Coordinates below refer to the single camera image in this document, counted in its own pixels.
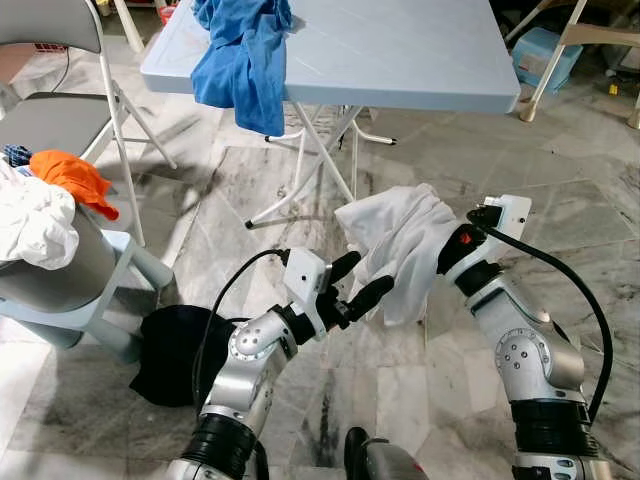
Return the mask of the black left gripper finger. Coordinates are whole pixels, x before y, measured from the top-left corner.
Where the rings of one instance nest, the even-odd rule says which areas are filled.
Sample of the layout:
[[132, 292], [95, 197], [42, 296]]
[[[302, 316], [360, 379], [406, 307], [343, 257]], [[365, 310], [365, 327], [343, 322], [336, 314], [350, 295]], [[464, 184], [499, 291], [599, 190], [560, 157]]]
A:
[[351, 300], [346, 302], [346, 320], [349, 323], [356, 323], [361, 317], [369, 314], [379, 305], [381, 298], [392, 291], [394, 284], [396, 284], [396, 280], [393, 276], [379, 276], [365, 285], [355, 293]]
[[358, 251], [348, 251], [338, 259], [330, 261], [326, 265], [326, 287], [335, 285], [340, 280], [346, 278], [361, 260], [361, 253]]

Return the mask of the white garment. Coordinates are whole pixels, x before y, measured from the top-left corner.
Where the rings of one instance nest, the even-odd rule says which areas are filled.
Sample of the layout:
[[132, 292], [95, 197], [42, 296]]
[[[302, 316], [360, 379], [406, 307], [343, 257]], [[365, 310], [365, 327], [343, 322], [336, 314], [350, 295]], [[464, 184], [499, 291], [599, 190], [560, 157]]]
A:
[[375, 329], [416, 323], [425, 315], [438, 257], [460, 221], [434, 187], [396, 186], [335, 210], [348, 247], [361, 252], [352, 288], [392, 276], [394, 287], [379, 302]]
[[65, 268], [79, 244], [74, 218], [76, 201], [65, 189], [0, 164], [0, 262]]

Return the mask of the dark navy garment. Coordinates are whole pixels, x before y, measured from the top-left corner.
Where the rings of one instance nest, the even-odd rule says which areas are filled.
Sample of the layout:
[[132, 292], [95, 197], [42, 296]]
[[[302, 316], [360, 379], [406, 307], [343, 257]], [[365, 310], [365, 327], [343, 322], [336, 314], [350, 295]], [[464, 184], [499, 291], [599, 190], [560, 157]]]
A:
[[193, 305], [170, 305], [151, 312], [140, 326], [140, 371], [129, 388], [157, 406], [205, 402], [227, 360], [230, 334], [243, 321], [211, 315], [209, 308]]

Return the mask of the blue shirt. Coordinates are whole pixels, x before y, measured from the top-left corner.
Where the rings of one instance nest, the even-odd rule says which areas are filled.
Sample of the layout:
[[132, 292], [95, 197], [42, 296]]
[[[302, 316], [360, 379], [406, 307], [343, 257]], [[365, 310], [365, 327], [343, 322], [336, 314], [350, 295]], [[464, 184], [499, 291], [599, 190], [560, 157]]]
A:
[[232, 109], [239, 128], [282, 136], [289, 0], [191, 0], [191, 9], [210, 36], [191, 74], [195, 100]]

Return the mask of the grey robot right leg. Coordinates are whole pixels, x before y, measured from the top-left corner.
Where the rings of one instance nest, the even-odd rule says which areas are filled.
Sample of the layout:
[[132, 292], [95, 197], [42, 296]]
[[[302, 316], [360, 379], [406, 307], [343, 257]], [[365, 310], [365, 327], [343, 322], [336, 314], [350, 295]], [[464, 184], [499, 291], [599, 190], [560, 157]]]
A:
[[346, 480], [429, 480], [410, 453], [387, 439], [351, 428], [344, 439]]

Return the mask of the pale blue plastic tub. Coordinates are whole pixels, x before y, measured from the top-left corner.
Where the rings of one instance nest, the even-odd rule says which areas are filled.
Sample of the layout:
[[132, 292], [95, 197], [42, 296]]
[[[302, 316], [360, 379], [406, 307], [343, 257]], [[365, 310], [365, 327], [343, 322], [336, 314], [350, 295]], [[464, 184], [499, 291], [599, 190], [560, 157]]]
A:
[[[559, 40], [561, 37], [557, 33], [541, 27], [531, 28], [518, 38], [511, 56], [516, 76], [521, 83], [530, 84], [532, 87], [539, 86], [540, 78], [543, 76], [550, 55], [556, 50]], [[561, 90], [570, 79], [573, 65], [579, 60], [582, 50], [584, 50], [582, 45], [564, 47], [544, 93], [550, 95], [550, 93], [558, 93]]]

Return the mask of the white and beige high chair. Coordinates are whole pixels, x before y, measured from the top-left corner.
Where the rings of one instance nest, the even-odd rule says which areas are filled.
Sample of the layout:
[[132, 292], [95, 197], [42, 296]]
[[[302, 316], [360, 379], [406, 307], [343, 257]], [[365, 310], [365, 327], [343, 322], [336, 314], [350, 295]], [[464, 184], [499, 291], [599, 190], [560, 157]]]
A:
[[550, 79], [552, 79], [553, 74], [556, 73], [556, 68], [558, 67], [559, 61], [561, 61], [561, 56], [566, 47], [590, 44], [618, 45], [631, 47], [631, 49], [639, 49], [640, 47], [639, 28], [626, 29], [594, 26], [594, 24], [580, 24], [579, 19], [585, 10], [585, 6], [588, 5], [588, 0], [540, 0], [539, 4], [536, 5], [529, 14], [526, 14], [525, 17], [521, 19], [521, 22], [516, 24], [516, 27], [513, 27], [511, 31], [509, 31], [508, 35], [504, 37], [504, 40], [516, 40], [516, 37], [524, 31], [524, 28], [530, 26], [532, 20], [538, 17], [540, 13], [543, 13], [544, 10], [553, 8], [553, 6], [570, 4], [573, 5], [570, 18], [568, 18], [566, 24], [564, 24], [562, 35], [559, 36], [556, 46], [550, 51], [547, 64], [545, 64], [543, 73], [541, 73], [539, 83], [536, 84], [534, 93], [532, 93], [530, 100], [527, 101], [524, 110], [518, 115], [518, 118], [520, 118], [522, 122], [534, 122], [541, 96], [544, 95], [550, 86]]

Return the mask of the orange garment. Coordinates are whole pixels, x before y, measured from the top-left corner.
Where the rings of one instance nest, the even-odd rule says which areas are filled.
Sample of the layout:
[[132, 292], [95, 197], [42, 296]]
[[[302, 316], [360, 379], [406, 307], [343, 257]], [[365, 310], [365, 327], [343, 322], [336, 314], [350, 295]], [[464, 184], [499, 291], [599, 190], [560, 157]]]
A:
[[65, 189], [77, 204], [87, 206], [109, 221], [119, 219], [119, 210], [108, 201], [110, 180], [81, 157], [60, 150], [44, 150], [29, 157], [29, 168], [37, 178]]

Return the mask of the grey and white folding chair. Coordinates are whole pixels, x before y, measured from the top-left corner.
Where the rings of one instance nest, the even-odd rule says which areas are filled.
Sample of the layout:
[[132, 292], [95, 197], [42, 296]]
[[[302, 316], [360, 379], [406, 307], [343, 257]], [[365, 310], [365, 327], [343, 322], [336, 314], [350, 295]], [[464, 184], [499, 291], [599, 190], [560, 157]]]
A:
[[104, 82], [102, 93], [33, 92], [5, 110], [0, 118], [0, 152], [4, 145], [22, 145], [29, 150], [61, 150], [95, 161], [106, 145], [113, 142], [123, 169], [123, 186], [131, 202], [132, 236], [146, 243], [132, 180], [131, 160], [123, 134], [124, 120], [132, 116], [145, 138], [136, 143], [150, 143], [170, 168], [177, 161], [170, 157], [163, 143], [143, 120], [123, 88], [114, 81], [108, 52], [102, 45], [102, 22], [93, 0], [0, 0], [0, 46], [10, 44], [55, 44], [92, 52], [99, 56]]

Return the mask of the blue checked cloth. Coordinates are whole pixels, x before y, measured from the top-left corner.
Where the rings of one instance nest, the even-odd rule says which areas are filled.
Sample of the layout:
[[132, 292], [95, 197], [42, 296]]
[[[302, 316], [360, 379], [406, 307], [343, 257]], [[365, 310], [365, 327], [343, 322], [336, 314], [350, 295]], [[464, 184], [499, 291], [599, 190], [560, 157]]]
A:
[[33, 152], [26, 146], [15, 145], [15, 143], [5, 143], [0, 147], [0, 154], [6, 159], [10, 166], [27, 166], [33, 156]]

